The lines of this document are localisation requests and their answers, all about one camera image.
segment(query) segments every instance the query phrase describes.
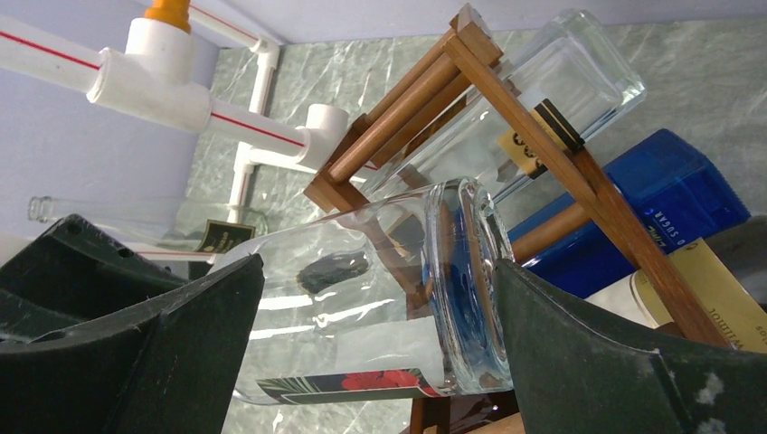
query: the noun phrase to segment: paper label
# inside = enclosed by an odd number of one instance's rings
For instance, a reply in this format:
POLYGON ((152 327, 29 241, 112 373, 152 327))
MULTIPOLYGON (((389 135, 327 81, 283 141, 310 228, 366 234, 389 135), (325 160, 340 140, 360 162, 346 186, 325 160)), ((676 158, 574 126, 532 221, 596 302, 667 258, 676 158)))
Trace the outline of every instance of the paper label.
POLYGON ((368 373, 339 373, 258 380, 259 387, 283 404, 397 400, 441 396, 421 371, 395 369, 368 373))
POLYGON ((200 246, 196 251, 226 253, 234 246, 253 238, 256 228, 244 224, 208 220, 200 246))
MULTIPOLYGON (((544 99, 535 106, 531 115, 563 151, 575 152, 583 147, 581 136, 549 99, 544 99)), ((514 129, 510 128, 497 142, 508 157, 531 178, 536 179, 547 170, 541 159, 514 129)))
MULTIPOLYGON (((739 350, 767 353, 767 313, 702 239, 668 255, 722 334, 739 350)), ((639 307, 656 323, 673 321, 643 271, 630 281, 639 307)))

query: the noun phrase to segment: white pvc pipe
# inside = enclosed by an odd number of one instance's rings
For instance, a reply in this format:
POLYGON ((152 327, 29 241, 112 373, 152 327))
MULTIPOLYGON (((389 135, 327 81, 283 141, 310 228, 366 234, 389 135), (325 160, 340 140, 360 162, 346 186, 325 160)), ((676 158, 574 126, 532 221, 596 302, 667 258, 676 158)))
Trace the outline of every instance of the white pvc pipe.
POLYGON ((288 158, 301 156, 307 143, 303 132, 219 99, 213 100, 207 129, 237 137, 243 142, 258 144, 260 149, 277 152, 288 158))
POLYGON ((189 80, 194 38, 147 18, 130 24, 126 52, 105 48, 88 101, 150 122, 200 133, 211 114, 211 94, 189 80))
POLYGON ((237 154, 234 156, 234 178, 232 179, 232 190, 229 194, 229 205, 234 208, 229 210, 229 216, 226 219, 229 223, 239 223, 240 208, 245 206, 245 198, 248 192, 248 185, 251 180, 251 174, 254 167, 248 159, 251 146, 245 142, 237 145, 237 154))
POLYGON ((197 5, 189 5, 189 19, 248 48, 256 47, 260 42, 259 36, 249 33, 197 5))
POLYGON ((0 65, 87 92, 99 75, 98 52, 0 15, 0 65))
POLYGON ((274 67, 267 64, 261 65, 261 57, 275 55, 272 53, 259 54, 259 69, 256 71, 256 80, 253 82, 253 94, 249 111, 263 115, 266 111, 266 100, 269 96, 271 78, 274 75, 274 67))

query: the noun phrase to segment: glass bottle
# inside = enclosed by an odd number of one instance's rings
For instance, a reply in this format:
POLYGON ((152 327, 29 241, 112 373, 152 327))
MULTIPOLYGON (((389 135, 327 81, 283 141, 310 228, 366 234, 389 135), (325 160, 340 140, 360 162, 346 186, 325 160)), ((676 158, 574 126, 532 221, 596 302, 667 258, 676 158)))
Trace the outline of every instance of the glass bottle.
POLYGON ((163 250, 224 253, 268 231, 263 212, 188 198, 95 203, 43 196, 33 197, 27 209, 27 218, 41 223, 70 214, 81 215, 120 241, 142 242, 163 250), (243 224, 227 222, 232 211, 239 212, 243 224))
POLYGON ((320 403, 506 391, 494 263, 510 258, 488 192, 463 178, 244 242, 263 298, 234 396, 320 403))
MULTIPOLYGON (((552 126, 548 132, 554 141, 569 149, 577 149, 645 97, 639 75, 586 11, 556 16, 511 62, 502 61, 497 75, 514 84, 522 105, 552 126)), ((474 88, 468 92, 476 94, 474 88)), ((406 149, 368 179, 362 193, 377 200, 470 176, 497 202, 545 171, 485 98, 470 98, 455 118, 404 157, 406 149)))

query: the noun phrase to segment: wooden slat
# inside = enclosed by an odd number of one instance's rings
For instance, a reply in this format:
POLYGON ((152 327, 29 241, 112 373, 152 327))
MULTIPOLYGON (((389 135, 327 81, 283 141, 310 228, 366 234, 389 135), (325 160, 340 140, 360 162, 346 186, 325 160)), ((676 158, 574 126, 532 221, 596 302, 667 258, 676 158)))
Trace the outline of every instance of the wooden slat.
POLYGON ((304 195, 316 206, 318 206, 324 212, 331 212, 336 208, 336 204, 332 198, 336 198, 335 201, 343 206, 344 201, 339 201, 337 198, 338 191, 334 184, 327 181, 326 175, 323 174, 326 171, 326 167, 332 165, 341 155, 351 147, 359 137, 361 137, 370 126, 365 120, 365 114, 352 122, 352 125, 346 131, 346 135, 336 146, 336 149, 323 164, 323 167, 319 169, 315 178, 304 189, 304 195))
MULTIPOLYGON (((556 417, 556 410, 552 410, 552 417, 556 417)), ((522 413, 493 422, 479 429, 474 429, 471 434, 525 434, 525 425, 522 424, 522 413)))
POLYGON ((493 71, 480 63, 457 37, 448 39, 445 51, 620 251, 629 255, 627 258, 634 259, 635 264, 645 270, 650 283, 657 289, 660 299, 685 337, 729 347, 686 282, 645 231, 591 154, 583 150, 568 158, 562 153, 519 101, 504 89, 493 71))
POLYGON ((609 214, 608 224, 626 235, 626 241, 639 266, 685 337, 701 343, 731 348, 719 327, 701 307, 696 295, 652 240, 644 225, 639 222, 623 196, 612 186, 610 178, 601 170, 592 155, 588 152, 577 153, 573 156, 573 162, 592 185, 602 186, 597 190, 597 196, 605 213, 609 214))
POLYGON ((483 65, 493 65, 493 60, 500 59, 503 52, 493 41, 488 25, 479 16, 476 9, 466 3, 458 13, 457 21, 451 23, 461 42, 477 57, 483 65))
POLYGON ((526 143, 535 144, 530 147, 538 154, 541 161, 551 170, 560 182, 566 184, 571 195, 581 205, 588 209, 589 215, 607 237, 620 250, 632 265, 636 267, 636 260, 628 248, 622 234, 612 228, 604 217, 595 211, 596 193, 592 186, 583 178, 577 167, 564 156, 559 146, 545 133, 544 129, 535 122, 522 104, 514 98, 498 76, 487 66, 478 62, 474 54, 463 44, 458 37, 448 39, 445 44, 445 52, 450 55, 456 65, 466 75, 475 87, 482 92, 490 104, 495 107, 498 114, 513 128, 526 143))
POLYGON ((412 86, 328 169, 334 181, 346 181, 381 147, 415 116, 445 86, 458 77, 459 71, 442 54, 412 86))
POLYGON ((331 212, 334 208, 340 212, 352 211, 369 204, 348 181, 337 183, 331 180, 325 169, 317 172, 312 182, 304 189, 304 194, 325 212, 331 212))

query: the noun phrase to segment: blue packaging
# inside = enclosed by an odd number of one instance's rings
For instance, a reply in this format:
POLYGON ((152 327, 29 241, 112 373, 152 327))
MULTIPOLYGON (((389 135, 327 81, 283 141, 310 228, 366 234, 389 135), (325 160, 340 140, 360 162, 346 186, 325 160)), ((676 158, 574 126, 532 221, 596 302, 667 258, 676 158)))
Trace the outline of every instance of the blue packaging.
MULTIPOLYGON (((750 213, 702 153, 661 129, 604 167, 658 246, 670 253, 745 222, 750 213)), ((564 194, 508 232, 513 242, 572 205, 564 194)), ((524 266, 581 298, 634 268, 590 222, 524 266)))

